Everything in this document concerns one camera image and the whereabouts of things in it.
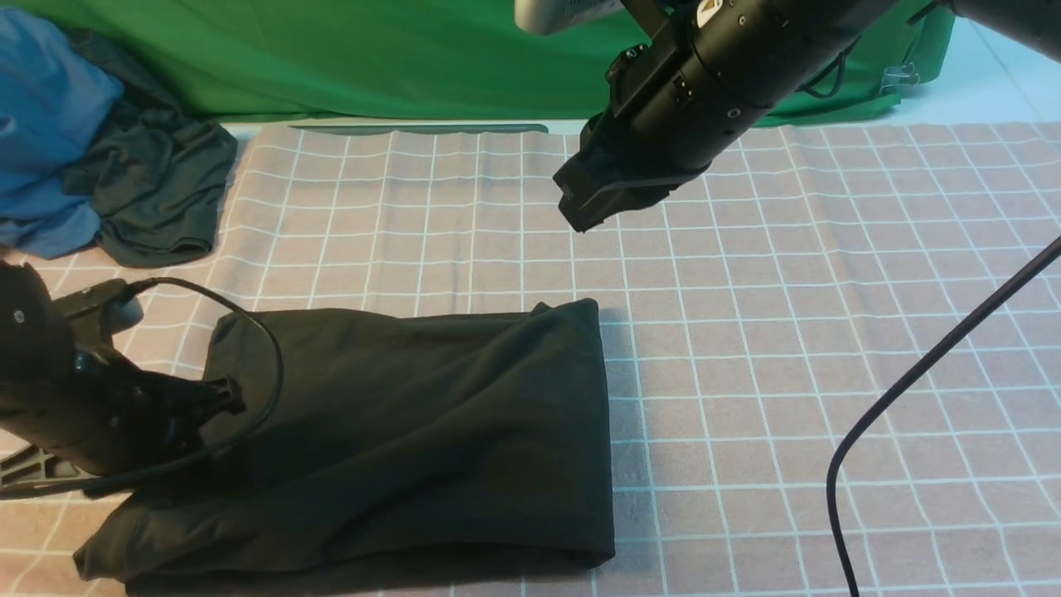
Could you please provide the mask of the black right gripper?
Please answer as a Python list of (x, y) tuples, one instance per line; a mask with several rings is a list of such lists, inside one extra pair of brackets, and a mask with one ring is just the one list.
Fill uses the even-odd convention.
[(641, 43), (607, 68), (608, 102), (554, 174), (560, 212), (584, 233), (663, 201), (700, 177), (746, 124), (746, 109), (691, 43)]

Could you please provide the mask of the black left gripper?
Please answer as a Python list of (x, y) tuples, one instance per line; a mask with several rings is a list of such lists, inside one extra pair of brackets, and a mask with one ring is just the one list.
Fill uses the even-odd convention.
[(201, 428), (246, 409), (231, 377), (145, 371), (114, 349), (77, 349), (56, 374), (2, 377), (2, 429), (27, 447), (2, 461), (4, 498), (106, 498), (210, 457)]

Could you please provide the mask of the gray left robot arm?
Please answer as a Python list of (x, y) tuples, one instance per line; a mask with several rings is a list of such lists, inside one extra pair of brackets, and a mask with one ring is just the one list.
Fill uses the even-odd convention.
[(141, 369), (114, 346), (151, 280), (106, 280), (53, 298), (30, 265), (3, 265), (1, 424), (24, 446), (2, 459), (2, 498), (102, 498), (197, 468), (202, 427), (246, 405), (230, 377)]

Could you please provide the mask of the gray right robot arm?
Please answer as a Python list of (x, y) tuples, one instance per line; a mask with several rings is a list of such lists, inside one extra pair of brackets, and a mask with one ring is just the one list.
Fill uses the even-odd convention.
[(609, 98), (554, 175), (560, 214), (584, 233), (647, 209), (873, 27), (891, 1), (696, 1), (668, 12), (622, 4), (651, 38), (618, 54)]

